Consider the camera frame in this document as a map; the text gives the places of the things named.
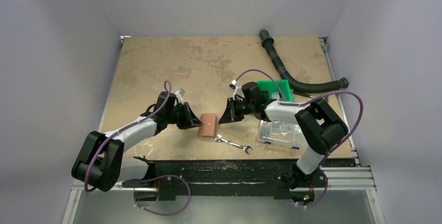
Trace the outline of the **brown leather card holder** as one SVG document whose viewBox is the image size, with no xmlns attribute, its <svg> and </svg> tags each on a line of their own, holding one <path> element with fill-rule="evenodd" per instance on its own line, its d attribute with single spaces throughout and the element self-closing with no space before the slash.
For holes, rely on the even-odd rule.
<svg viewBox="0 0 442 224">
<path fill-rule="evenodd" d="M 203 125 L 199 127 L 198 136 L 214 137 L 218 126 L 217 115 L 215 113 L 203 113 L 200 115 L 200 120 Z"/>
</svg>

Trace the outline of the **green plastic bin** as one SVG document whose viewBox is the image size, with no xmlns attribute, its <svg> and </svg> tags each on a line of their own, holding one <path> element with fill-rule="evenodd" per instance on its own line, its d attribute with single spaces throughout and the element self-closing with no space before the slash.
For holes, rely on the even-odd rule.
<svg viewBox="0 0 442 224">
<path fill-rule="evenodd" d="M 270 99 L 281 99 L 280 88 L 285 98 L 284 102 L 293 102 L 292 92 L 287 80 L 276 80 L 277 85 L 271 80 L 261 80 L 256 83 L 261 91 L 269 95 Z"/>
</svg>

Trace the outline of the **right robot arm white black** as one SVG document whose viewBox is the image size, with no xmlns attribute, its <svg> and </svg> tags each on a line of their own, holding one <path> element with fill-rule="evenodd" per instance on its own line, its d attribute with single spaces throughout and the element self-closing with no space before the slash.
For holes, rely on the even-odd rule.
<svg viewBox="0 0 442 224">
<path fill-rule="evenodd" d="M 227 99 L 219 124 L 242 121 L 246 115 L 253 115 L 258 120 L 293 123 L 300 127 L 308 146 L 292 168 L 291 189 L 311 182 L 332 148 L 349 133 L 344 121 L 322 98 L 305 106 L 288 103 L 282 98 L 270 98 L 255 82 L 242 85 L 240 91 Z"/>
</svg>

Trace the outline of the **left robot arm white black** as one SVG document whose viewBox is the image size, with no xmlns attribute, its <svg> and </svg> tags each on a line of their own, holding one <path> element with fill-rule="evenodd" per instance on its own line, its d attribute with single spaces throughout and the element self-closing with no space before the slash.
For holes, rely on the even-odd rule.
<svg viewBox="0 0 442 224">
<path fill-rule="evenodd" d="M 154 137 L 168 125 L 187 130 L 203 126 L 180 94 L 162 92 L 156 104 L 135 121 L 120 129 L 100 133 L 90 132 L 71 169 L 71 176 L 84 183 L 86 191 L 109 191 L 117 182 L 136 180 L 143 187 L 155 182 L 152 162 L 141 156 L 129 161 L 123 154 L 141 141 Z"/>
</svg>

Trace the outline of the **silver open-end wrench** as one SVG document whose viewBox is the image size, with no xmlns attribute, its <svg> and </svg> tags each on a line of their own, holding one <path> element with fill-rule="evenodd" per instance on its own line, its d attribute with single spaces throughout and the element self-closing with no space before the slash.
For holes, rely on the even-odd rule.
<svg viewBox="0 0 442 224">
<path fill-rule="evenodd" d="M 237 143 L 235 143 L 235 142 L 232 142 L 232 141 L 229 141 L 229 140 L 227 140 L 227 139 L 224 139 L 221 135 L 216 135 L 216 136 L 214 137 L 214 141 L 217 142 L 217 143 L 225 143 L 225 144 L 227 144 L 227 145 L 230 145 L 230 146 L 236 147 L 236 148 L 238 148 L 238 149 L 241 149 L 241 150 L 243 150 L 247 155 L 250 155 L 249 150 L 253 150 L 253 148 L 252 148 L 251 146 L 237 144 Z"/>
</svg>

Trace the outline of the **clear plastic screw box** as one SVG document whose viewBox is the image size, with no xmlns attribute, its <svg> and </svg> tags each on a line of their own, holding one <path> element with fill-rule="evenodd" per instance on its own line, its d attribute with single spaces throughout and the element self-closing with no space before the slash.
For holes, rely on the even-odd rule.
<svg viewBox="0 0 442 224">
<path fill-rule="evenodd" d="M 306 147 L 306 140 L 298 124 L 282 121 L 261 121 L 257 137 L 261 143 L 300 150 Z"/>
</svg>

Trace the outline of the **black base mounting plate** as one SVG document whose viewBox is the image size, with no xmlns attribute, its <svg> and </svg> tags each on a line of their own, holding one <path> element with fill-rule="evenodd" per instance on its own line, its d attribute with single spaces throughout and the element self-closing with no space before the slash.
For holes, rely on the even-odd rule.
<svg viewBox="0 0 442 224">
<path fill-rule="evenodd" d="M 353 169 L 349 159 L 329 160 L 308 183 L 291 189 L 289 177 L 296 159 L 157 160 L 148 170 L 152 182 L 127 180 L 123 188 L 159 189 L 161 201 L 176 196 L 250 196 L 289 200 L 310 186 L 323 188 L 332 171 Z"/>
</svg>

